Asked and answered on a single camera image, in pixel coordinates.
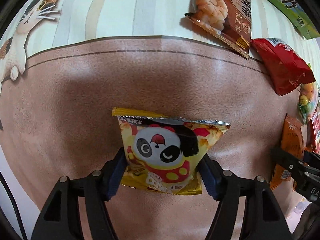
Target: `cat face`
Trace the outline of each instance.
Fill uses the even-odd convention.
[[[55,20],[55,17],[49,16],[52,13],[58,13],[55,10],[57,0],[33,0],[16,28],[18,34],[28,34],[42,19]]]

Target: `black cable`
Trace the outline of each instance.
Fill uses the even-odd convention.
[[[5,181],[1,171],[0,171],[0,181],[1,181],[5,191],[7,192],[8,196],[10,198],[14,213],[16,214],[16,217],[17,217],[17,221],[18,221],[19,228],[20,228],[20,231],[21,231],[21,234],[22,234],[22,238],[23,238],[23,240],[28,240],[27,235],[26,235],[26,231],[24,230],[24,226],[23,226],[22,219],[21,219],[21,216],[20,216],[19,208],[17,206],[17,203],[16,203],[16,201],[15,201],[13,195],[12,195],[12,192],[11,192],[7,182]]]

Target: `barcode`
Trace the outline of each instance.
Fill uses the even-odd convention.
[[[289,178],[290,174],[291,174],[290,171],[284,171],[284,172],[282,173],[281,179],[287,179],[287,178]]]
[[[281,39],[276,38],[265,38],[267,41],[269,41],[274,47],[277,46],[280,43],[284,43]]]

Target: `red and white package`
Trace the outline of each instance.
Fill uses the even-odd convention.
[[[265,38],[251,42],[268,69],[278,95],[288,94],[300,84],[316,81],[309,66],[282,40]]]
[[[319,154],[320,150],[320,122],[317,110],[308,122],[306,150]]]

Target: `cartoon panda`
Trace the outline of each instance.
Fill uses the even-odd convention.
[[[186,157],[199,151],[196,134],[183,122],[164,119],[147,120],[147,127],[137,131],[129,161],[141,162],[149,172],[165,183],[176,183],[188,178],[190,163]]]

